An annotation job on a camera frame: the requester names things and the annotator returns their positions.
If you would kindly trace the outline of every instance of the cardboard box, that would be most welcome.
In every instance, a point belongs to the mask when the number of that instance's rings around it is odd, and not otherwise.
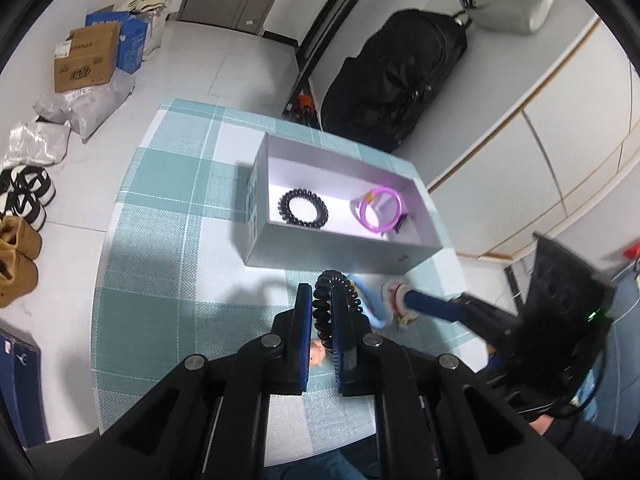
[[[116,68],[119,23],[105,23],[72,30],[56,45],[53,60],[56,92],[101,85]]]
[[[408,217],[397,234],[373,233],[353,213],[355,202],[376,186],[391,187],[401,195]],[[265,134],[247,187],[244,263],[272,269],[404,274],[443,247],[418,186],[424,188],[418,178]],[[291,225],[280,217],[278,202],[297,188],[324,201],[329,212],[324,227]],[[391,200],[388,206],[395,211]]]
[[[124,72],[133,74],[142,65],[142,55],[145,49],[147,22],[137,20],[126,11],[99,10],[88,14],[84,24],[120,23],[120,41],[116,66]]]

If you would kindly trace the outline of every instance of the screw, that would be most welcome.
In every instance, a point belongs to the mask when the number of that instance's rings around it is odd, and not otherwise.
[[[455,370],[460,364],[460,360],[455,355],[451,354],[442,354],[438,357],[438,362],[440,363],[440,366],[447,370]]]
[[[187,370],[200,370],[204,366],[204,357],[201,355],[190,355],[184,360],[184,367]]]
[[[382,341],[382,336],[374,332],[369,332],[362,336],[362,342],[367,346],[380,346],[382,345]]]
[[[262,336],[262,346],[266,346],[267,348],[276,348],[282,343],[282,339],[278,334],[267,334]]]

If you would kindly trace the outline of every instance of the green led light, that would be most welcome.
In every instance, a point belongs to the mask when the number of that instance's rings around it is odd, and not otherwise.
[[[587,321],[591,321],[596,316],[596,314],[599,313],[599,311],[600,309],[596,310],[595,312],[591,312],[589,314],[589,317],[587,318]]]

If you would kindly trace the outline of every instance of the plastic bag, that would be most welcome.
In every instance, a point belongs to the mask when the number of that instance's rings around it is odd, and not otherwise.
[[[9,143],[2,159],[2,169],[18,164],[48,166],[61,162],[69,142],[69,123],[44,121],[20,123],[9,131]]]
[[[40,96],[33,109],[47,121],[69,121],[84,141],[120,107],[135,85],[134,75],[117,68],[107,84]]]

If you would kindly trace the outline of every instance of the gray cardboard box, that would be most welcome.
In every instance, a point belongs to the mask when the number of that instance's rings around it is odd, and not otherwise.
[[[347,155],[265,134],[247,187],[244,263],[271,269],[404,274],[442,248],[418,192],[420,184],[419,179]],[[376,186],[391,187],[401,195],[408,218],[397,234],[375,234],[353,214],[354,205]],[[316,193],[326,204],[329,219],[321,229],[286,224],[280,217],[280,198],[297,188]],[[313,206],[308,206],[315,216]],[[378,209],[383,212],[385,204]]]

